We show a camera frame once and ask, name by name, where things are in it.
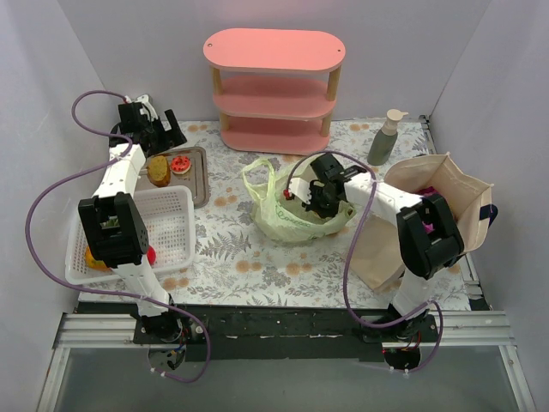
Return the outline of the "yellow toy madeleine cake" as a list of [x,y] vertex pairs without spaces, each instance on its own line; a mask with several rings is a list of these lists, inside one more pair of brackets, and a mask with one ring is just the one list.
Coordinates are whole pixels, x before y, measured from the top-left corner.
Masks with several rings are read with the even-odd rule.
[[164,155],[153,157],[147,165],[147,176],[151,184],[157,187],[166,187],[171,181],[171,168]]

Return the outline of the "red frosted toy donut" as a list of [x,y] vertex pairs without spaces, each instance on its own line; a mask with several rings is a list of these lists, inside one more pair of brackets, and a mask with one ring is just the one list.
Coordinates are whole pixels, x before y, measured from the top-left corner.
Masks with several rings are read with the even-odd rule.
[[170,168],[174,174],[184,175],[191,169],[192,163],[189,157],[185,155],[175,156],[170,164]]

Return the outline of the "green plastic grocery bag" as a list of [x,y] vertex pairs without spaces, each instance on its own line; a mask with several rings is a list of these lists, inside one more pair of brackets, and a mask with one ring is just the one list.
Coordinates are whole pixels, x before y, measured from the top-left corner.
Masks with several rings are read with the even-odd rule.
[[307,211],[299,199],[287,200],[283,190],[292,168],[279,171],[267,158],[259,158],[241,171],[244,187],[252,199],[251,219],[271,240],[300,243],[320,239],[344,228],[356,215],[350,204],[339,203],[333,218]]

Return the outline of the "beige canvas tote bag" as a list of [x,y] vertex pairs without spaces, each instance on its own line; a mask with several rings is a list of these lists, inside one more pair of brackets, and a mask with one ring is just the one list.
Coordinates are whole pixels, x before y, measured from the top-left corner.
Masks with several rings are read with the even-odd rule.
[[478,249],[497,214],[492,185],[465,174],[448,154],[394,164],[350,252],[350,269],[380,290],[407,268],[431,278]]

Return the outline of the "red toy apple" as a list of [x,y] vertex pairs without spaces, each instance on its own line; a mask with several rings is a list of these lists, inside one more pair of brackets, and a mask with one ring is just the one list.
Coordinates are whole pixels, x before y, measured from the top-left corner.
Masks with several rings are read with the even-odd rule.
[[148,258],[148,262],[151,265],[155,264],[157,255],[156,255],[155,249],[151,245],[148,247],[147,258]]

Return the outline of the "toy pineapple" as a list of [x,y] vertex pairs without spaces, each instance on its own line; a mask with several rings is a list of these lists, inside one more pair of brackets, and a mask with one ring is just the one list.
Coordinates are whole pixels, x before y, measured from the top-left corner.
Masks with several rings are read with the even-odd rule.
[[89,247],[87,247],[85,250],[85,263],[86,266],[92,270],[97,270],[101,272],[111,271],[111,269],[103,261],[94,258]]

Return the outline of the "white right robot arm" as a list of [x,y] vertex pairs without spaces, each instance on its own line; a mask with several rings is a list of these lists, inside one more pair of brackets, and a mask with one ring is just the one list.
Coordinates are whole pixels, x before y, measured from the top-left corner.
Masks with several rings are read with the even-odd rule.
[[408,193],[377,179],[365,163],[348,154],[324,150],[313,154],[311,180],[287,179],[287,197],[297,197],[307,211],[322,218],[337,214],[341,202],[362,207],[349,251],[358,243],[359,232],[370,213],[388,222],[397,232],[398,250],[404,263],[400,288],[389,305],[394,313],[388,322],[364,320],[352,309],[347,293],[350,263],[343,270],[343,297],[347,311],[361,325],[374,330],[389,329],[398,341],[407,341],[419,331],[417,317],[429,305],[430,280],[464,252],[464,243],[446,200]]

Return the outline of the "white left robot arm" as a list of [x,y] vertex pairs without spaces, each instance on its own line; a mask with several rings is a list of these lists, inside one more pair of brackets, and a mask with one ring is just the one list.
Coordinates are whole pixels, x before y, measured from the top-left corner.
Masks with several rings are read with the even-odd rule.
[[153,333],[165,343],[176,342],[183,331],[177,313],[170,308],[170,294],[160,285],[148,260],[148,231],[133,194],[145,154],[123,135],[109,148],[109,165],[100,187],[78,204],[78,215],[94,259],[120,277],[137,300],[138,318],[153,325]]

